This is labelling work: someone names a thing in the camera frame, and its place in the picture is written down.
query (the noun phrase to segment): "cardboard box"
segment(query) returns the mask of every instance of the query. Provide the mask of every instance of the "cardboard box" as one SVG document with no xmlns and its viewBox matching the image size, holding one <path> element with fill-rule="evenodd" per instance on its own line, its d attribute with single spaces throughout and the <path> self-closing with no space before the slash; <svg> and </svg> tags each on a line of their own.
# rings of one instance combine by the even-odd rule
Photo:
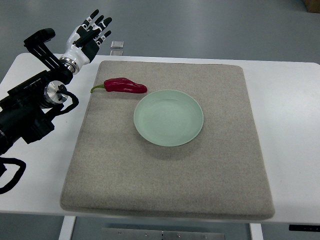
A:
<svg viewBox="0 0 320 240">
<path fill-rule="evenodd" d="M 309 13 L 320 14 L 320 0 L 303 0 Z"/>
</svg>

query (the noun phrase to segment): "white table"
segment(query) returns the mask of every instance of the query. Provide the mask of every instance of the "white table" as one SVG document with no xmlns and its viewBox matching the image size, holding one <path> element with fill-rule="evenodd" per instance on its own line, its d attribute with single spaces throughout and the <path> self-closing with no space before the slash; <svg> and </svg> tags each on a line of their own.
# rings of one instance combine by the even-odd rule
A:
<svg viewBox="0 0 320 240">
<path fill-rule="evenodd" d="M 56 117 L 55 130 L 42 140 L 26 144 L 20 139 L 3 155 L 21 159 L 27 167 L 20 182 L 0 195 L 0 212 L 99 216 L 64 211 L 59 200 L 90 88 L 104 60 L 242 67 L 275 206 L 274 217 L 263 222 L 320 224 L 320 67 L 303 62 L 98 55 L 67 85 L 79 98 L 79 106 Z M 20 54 L 0 85 L 0 99 L 45 69 L 30 53 Z M 8 168 L 0 179 L 0 186 L 14 174 L 13 168 Z"/>
</svg>

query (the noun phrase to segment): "ceramic plate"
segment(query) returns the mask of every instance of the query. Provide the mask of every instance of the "ceramic plate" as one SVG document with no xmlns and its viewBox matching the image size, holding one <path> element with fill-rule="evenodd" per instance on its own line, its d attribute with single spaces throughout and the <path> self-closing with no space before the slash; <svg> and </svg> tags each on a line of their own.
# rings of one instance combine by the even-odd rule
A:
<svg viewBox="0 0 320 240">
<path fill-rule="evenodd" d="M 133 120 L 137 131 L 146 140 L 173 147 L 198 135 L 204 124 L 204 114 L 191 96 L 176 90 L 160 90 L 141 99 Z"/>
</svg>

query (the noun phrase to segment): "robot finger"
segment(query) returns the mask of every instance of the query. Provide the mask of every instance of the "robot finger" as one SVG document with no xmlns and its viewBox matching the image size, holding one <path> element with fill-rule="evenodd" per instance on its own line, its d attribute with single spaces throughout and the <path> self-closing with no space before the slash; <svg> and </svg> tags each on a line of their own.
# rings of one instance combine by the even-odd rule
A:
<svg viewBox="0 0 320 240">
<path fill-rule="evenodd" d="M 82 27 L 87 30 L 89 28 L 90 23 L 92 22 L 92 20 L 98 15 L 99 10 L 95 10 L 89 17 L 86 18 L 86 20 L 84 20 L 84 22 L 82 23 Z"/>
<path fill-rule="evenodd" d="M 103 36 L 99 37 L 95 42 L 98 46 L 100 46 L 104 40 L 106 40 L 106 38 L 111 34 L 111 31 L 107 31 Z"/>
<path fill-rule="evenodd" d="M 99 29 L 100 30 L 100 33 L 105 30 L 107 28 L 107 26 L 111 23 L 112 21 L 112 18 L 111 17 L 108 17 L 106 18 L 105 20 L 103 20 L 102 22 L 100 22 L 98 25 L 96 25 L 93 30 L 97 30 Z"/>
<path fill-rule="evenodd" d="M 96 30 L 97 29 L 97 24 L 99 24 L 103 19 L 104 19 L 103 15 L 98 17 L 97 20 L 95 20 L 94 23 L 91 26 L 88 27 L 87 31 Z"/>
</svg>

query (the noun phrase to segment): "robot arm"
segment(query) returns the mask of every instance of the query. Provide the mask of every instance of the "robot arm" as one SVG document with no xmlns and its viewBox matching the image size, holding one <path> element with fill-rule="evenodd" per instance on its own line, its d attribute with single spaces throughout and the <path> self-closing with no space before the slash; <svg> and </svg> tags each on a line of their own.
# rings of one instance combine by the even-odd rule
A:
<svg viewBox="0 0 320 240">
<path fill-rule="evenodd" d="M 8 91 L 0 100 L 0 156 L 23 138 L 29 144 L 42 139 L 54 130 L 52 120 L 74 109 L 78 98 L 67 91 L 73 75 L 83 65 L 89 64 L 97 55 L 100 45 L 111 34 L 103 31 L 112 21 L 101 15 L 93 22 L 99 11 L 94 11 L 82 25 L 75 28 L 66 44 L 66 52 L 60 59 L 46 47 L 45 43 L 55 36 L 52 28 L 37 31 L 24 41 L 24 46 L 37 57 L 49 71 L 42 71 Z M 72 104 L 64 110 L 64 102 L 71 97 Z M 6 171 L 4 164 L 20 166 L 13 179 L 0 188 L 0 194 L 11 190 L 19 181 L 26 165 L 15 158 L 0 157 L 0 177 Z"/>
</svg>

